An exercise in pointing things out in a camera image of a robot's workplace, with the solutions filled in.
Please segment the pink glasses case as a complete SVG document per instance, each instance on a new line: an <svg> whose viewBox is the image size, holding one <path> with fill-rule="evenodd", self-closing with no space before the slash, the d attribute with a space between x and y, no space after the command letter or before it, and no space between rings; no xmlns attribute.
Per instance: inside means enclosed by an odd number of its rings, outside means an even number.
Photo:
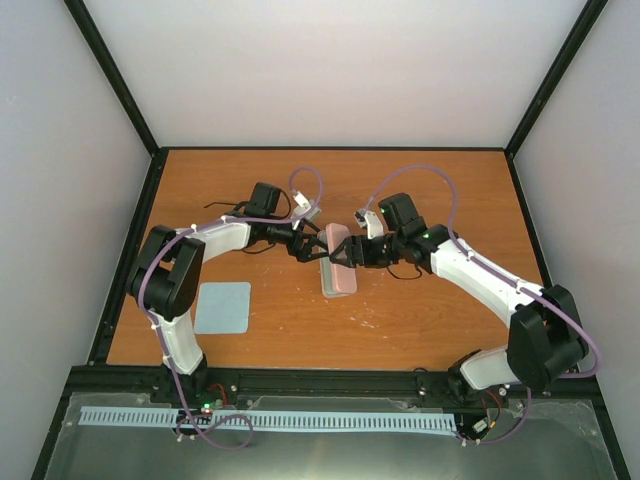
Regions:
<svg viewBox="0 0 640 480"><path fill-rule="evenodd" d="M348 227L337 223L327 224L319 234L319 239L327 246L327 255L320 259L321 287L326 298L344 297L357 292L355 269L333 263L329 258L350 235Z"/></svg>

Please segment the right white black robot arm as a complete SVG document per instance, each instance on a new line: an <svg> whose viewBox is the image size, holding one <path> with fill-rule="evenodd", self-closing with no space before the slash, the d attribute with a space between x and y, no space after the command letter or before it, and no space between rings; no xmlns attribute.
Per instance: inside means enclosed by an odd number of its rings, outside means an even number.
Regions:
<svg viewBox="0 0 640 480"><path fill-rule="evenodd" d="M499 385L545 390L588 354L567 289L524 281L478 254L446 226L428 226L408 194L382 200L377 212L360 210L356 219L362 235L336 223L323 233L328 255L321 272L334 293L355 293L358 266L389 268L405 261L419 274L461 288L506 326L505 346L474 351L449 368L449 389L457 401Z"/></svg>

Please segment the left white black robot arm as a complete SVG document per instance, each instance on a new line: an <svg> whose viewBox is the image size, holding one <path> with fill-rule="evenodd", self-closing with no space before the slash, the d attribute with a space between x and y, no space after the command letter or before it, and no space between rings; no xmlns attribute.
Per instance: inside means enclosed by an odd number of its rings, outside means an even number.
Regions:
<svg viewBox="0 0 640 480"><path fill-rule="evenodd" d="M129 273L126 289L147 316L159 340L162 363L174 375L172 388L186 402L201 400L208 390L206 355L194 332L191 307L196 299L202 266L257 242L281 244L300 263L319 259L313 219L319 201L293 189L287 216L275 214L283 190L258 182L247 201L219 219L185 229L153 227Z"/></svg>

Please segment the light blue cleaning cloth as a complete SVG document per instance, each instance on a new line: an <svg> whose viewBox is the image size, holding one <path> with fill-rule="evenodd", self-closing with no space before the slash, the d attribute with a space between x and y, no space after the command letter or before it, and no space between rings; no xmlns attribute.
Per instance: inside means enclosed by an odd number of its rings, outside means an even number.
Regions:
<svg viewBox="0 0 640 480"><path fill-rule="evenodd" d="M251 285L248 282L207 282L199 288L196 334L244 334L249 328Z"/></svg>

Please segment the black thin-frame sunglasses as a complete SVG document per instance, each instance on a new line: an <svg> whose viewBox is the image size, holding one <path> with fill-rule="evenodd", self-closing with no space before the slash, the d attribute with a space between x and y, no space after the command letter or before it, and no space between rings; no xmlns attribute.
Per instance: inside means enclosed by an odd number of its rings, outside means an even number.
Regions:
<svg viewBox="0 0 640 480"><path fill-rule="evenodd" d="M240 201L238 203L233 203L233 202L228 202L228 201L213 201L213 202L210 202L210 203L204 205L203 209L208 209L208 208L214 207L214 206L225 206L225 207L230 207L231 208L231 212L239 212L240 214L242 214L247 205L248 205L247 201ZM251 250L251 247L254 247L257 244L258 244L257 241L255 241L253 243L249 243L249 245L247 247L244 247L244 248L241 249L241 252L244 253L244 254L247 254L247 255L259 255L259 254L265 253L265 252L273 249L276 246L275 243L266 242L266 244L265 244L265 246L263 248Z"/></svg>

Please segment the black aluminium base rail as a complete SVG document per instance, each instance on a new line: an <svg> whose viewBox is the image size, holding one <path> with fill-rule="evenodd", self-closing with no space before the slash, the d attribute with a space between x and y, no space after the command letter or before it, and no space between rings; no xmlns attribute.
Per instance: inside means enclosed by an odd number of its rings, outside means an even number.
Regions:
<svg viewBox="0 0 640 480"><path fill-rule="evenodd" d="M191 408L214 399L243 408L250 400L270 397L388 398L424 408L471 411L480 395L464 391L445 372L291 370L208 368L195 379L181 381ZM63 395L79 393L143 393L154 403L180 404L171 373L165 367L76 366Z"/></svg>

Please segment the left black frame post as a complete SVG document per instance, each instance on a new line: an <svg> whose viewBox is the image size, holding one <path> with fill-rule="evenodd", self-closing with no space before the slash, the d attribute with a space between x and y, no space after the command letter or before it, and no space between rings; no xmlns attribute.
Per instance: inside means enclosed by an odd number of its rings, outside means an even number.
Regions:
<svg viewBox="0 0 640 480"><path fill-rule="evenodd" d="M153 158L160 147L87 5L81 0L64 0L63 3L116 95L138 138L149 156Z"/></svg>

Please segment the black frame post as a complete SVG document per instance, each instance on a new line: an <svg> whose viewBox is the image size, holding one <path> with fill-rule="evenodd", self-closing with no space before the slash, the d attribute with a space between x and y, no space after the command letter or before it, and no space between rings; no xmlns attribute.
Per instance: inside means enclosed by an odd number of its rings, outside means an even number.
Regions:
<svg viewBox="0 0 640 480"><path fill-rule="evenodd" d="M588 38L608 4L607 0L588 0L569 30L550 67L535 91L524 114L511 135L504 153L508 161L515 158L540 118L546 104L553 96L564 75Z"/></svg>
<svg viewBox="0 0 640 480"><path fill-rule="evenodd" d="M138 138L149 156L153 158L160 147L87 5L81 0L64 0L63 3L116 95Z"/></svg>

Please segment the right black frame post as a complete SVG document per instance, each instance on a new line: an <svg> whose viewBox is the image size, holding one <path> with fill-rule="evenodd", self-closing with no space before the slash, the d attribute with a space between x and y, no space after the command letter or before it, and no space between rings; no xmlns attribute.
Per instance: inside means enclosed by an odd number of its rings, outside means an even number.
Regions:
<svg viewBox="0 0 640 480"><path fill-rule="evenodd" d="M524 114L511 135L504 153L508 161L515 158L540 118L546 104L553 96L564 75L588 38L608 4L607 0L588 0L569 30L550 67L535 91Z"/></svg>

